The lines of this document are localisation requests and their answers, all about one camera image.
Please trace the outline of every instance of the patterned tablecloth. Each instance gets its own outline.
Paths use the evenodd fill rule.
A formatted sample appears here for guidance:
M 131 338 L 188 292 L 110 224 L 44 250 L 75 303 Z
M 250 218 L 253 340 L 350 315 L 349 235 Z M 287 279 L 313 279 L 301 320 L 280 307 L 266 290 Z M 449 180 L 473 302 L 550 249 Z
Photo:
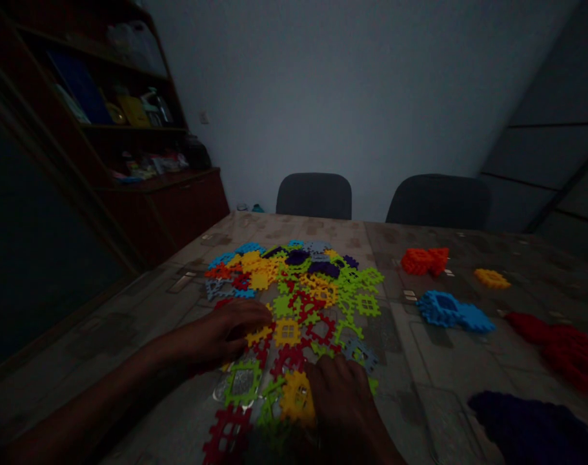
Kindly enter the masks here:
M 47 416 L 146 341 L 209 313 L 216 300 L 205 297 L 203 273 L 215 257 L 246 242 L 270 247 L 292 239 L 328 241 L 340 255 L 385 276 L 378 295 L 381 316 L 357 316 L 356 323 L 379 358 L 376 404 L 410 465 L 503 463 L 466 405 L 486 389 L 565 404 L 588 423 L 588 396 L 551 373 L 537 348 L 502 318 L 519 311 L 588 333 L 588 265 L 535 236 L 234 212 L 1 381 L 0 441 Z M 448 247 L 451 273 L 406 274 L 399 262 L 411 247 Z M 475 268 L 497 270 L 512 286 L 488 289 L 473 275 Z M 411 298 L 428 290 L 475 304 L 497 330 L 481 336 L 426 324 Z M 269 302 L 277 295 L 273 284 L 258 298 Z M 343 318 L 335 307 L 324 312 Z M 103 463 L 201 463 L 208 429 L 223 407 L 225 378 L 211 371 L 182 383 Z M 236 379 L 247 381 L 243 375 Z M 251 439 L 255 451 L 259 437 Z

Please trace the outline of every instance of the red waffle block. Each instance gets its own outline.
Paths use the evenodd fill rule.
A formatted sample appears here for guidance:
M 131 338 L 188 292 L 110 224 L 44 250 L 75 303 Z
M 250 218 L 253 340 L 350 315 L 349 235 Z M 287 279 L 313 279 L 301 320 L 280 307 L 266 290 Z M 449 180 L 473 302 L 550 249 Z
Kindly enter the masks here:
M 408 274 L 423 275 L 433 264 L 433 255 L 425 249 L 407 249 L 401 259 L 401 266 Z
M 449 248 L 442 247 L 441 249 L 429 249 L 427 252 L 434 258 L 434 263 L 429 268 L 432 276 L 436 277 L 442 273 L 447 267 L 449 261 Z

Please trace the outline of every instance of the shelf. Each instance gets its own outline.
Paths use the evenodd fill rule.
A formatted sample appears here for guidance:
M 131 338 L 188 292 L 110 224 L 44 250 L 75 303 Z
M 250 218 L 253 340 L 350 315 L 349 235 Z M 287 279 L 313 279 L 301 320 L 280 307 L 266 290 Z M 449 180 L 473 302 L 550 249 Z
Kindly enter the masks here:
M 130 125 L 80 125 L 82 129 L 87 130 L 129 130 L 129 131 L 164 131 L 164 132 L 186 132 L 186 128 L 175 128 L 175 127 L 149 127 L 149 128 L 138 128 Z
M 142 74 L 142 75 L 149 77 L 151 79 L 159 79 L 161 81 L 170 82 L 170 79 L 168 76 L 161 76 L 160 74 L 155 74 L 155 73 L 151 73 L 148 71 L 144 71 L 144 70 L 139 69 L 133 65 L 129 65 L 128 63 L 124 63 L 123 61 L 115 59 L 113 57 L 110 57 L 110 56 L 107 56 L 105 54 L 101 54 L 98 52 L 94 52 L 93 50 L 85 50 L 84 48 L 81 48 L 80 46 L 72 44 L 71 42 L 65 41 L 63 39 L 59 39 L 58 37 L 51 36 L 49 34 L 46 34 L 44 32 L 40 32 L 38 30 L 29 28 L 26 26 L 22 26 L 19 24 L 15 24 L 14 26 L 16 27 L 16 30 L 18 30 L 19 32 L 26 34 L 28 36 L 35 37 L 41 41 L 51 43 L 51 44 L 57 45 L 59 47 L 67 48 L 69 50 L 73 50 L 73 51 L 78 52 L 80 54 L 90 56 L 92 58 L 96 58 L 100 61 L 106 61 L 107 63 L 111 63 L 112 65 L 115 65 L 120 68 L 131 70 L 135 73 Z
M 183 183 L 184 181 L 193 181 L 198 178 L 202 178 L 206 174 L 212 172 L 219 172 L 220 168 L 210 168 L 208 170 L 184 170 L 177 173 L 165 173 L 147 181 L 133 184 L 120 184 L 114 188 L 108 187 L 95 187 L 95 191 L 108 191 L 108 192 L 142 192 L 144 194 L 148 192 L 159 191 L 160 189 L 166 189 L 175 184 Z

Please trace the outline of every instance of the black chair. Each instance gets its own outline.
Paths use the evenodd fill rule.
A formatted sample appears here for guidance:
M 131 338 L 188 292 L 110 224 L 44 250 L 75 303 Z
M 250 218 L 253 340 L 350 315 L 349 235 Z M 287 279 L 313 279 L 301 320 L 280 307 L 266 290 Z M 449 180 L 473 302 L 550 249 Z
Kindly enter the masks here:
M 352 187 L 347 179 L 339 174 L 290 174 L 279 187 L 276 212 L 351 220 Z
M 483 229 L 492 195 L 484 182 L 444 174 L 407 178 L 395 191 L 387 223 Z

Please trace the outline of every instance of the blue waffle block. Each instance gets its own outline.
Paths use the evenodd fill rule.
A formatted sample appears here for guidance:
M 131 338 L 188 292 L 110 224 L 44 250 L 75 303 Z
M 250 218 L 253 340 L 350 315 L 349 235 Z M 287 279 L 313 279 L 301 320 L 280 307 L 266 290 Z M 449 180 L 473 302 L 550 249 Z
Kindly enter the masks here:
M 223 287 L 223 280 L 205 280 L 205 292 L 208 295 L 208 300 L 214 299 L 218 294 L 217 292 Z
M 442 327 L 453 327 L 460 322 L 460 303 L 448 293 L 427 291 L 416 305 L 427 323 Z
M 472 304 L 460 304 L 460 314 L 460 324 L 468 331 L 490 333 L 496 329 L 485 313 Z
M 236 253 L 239 253 L 240 255 L 242 255 L 242 254 L 256 251 L 256 250 L 259 250 L 259 253 L 261 255 L 266 253 L 266 249 L 264 249 L 262 246 L 260 246 L 257 242 L 247 242 L 244 245 L 240 245 L 240 247 L 238 247 L 236 249 Z
M 215 259 L 213 259 L 210 262 L 210 264 L 208 265 L 208 269 L 216 268 L 220 264 L 227 265 L 229 262 L 231 262 L 234 259 L 235 256 L 236 256 L 236 254 L 231 253 L 231 252 L 224 253 L 221 256 L 218 256 Z
M 255 289 L 247 289 L 246 291 L 236 289 L 236 297 L 238 298 L 255 298 L 255 294 Z
M 489 333 L 496 326 L 472 304 L 463 304 L 449 293 L 427 291 L 416 305 L 427 323 L 442 327 L 460 324 L 467 331 Z
M 330 257 L 326 254 L 311 254 L 311 262 L 329 262 Z
M 353 360 L 358 363 L 363 362 L 361 365 L 365 368 L 365 371 L 369 376 L 371 376 L 371 373 L 373 373 L 373 370 L 379 361 L 375 352 L 356 337 L 351 338 L 347 344 L 345 344 L 343 354 L 347 360 Z

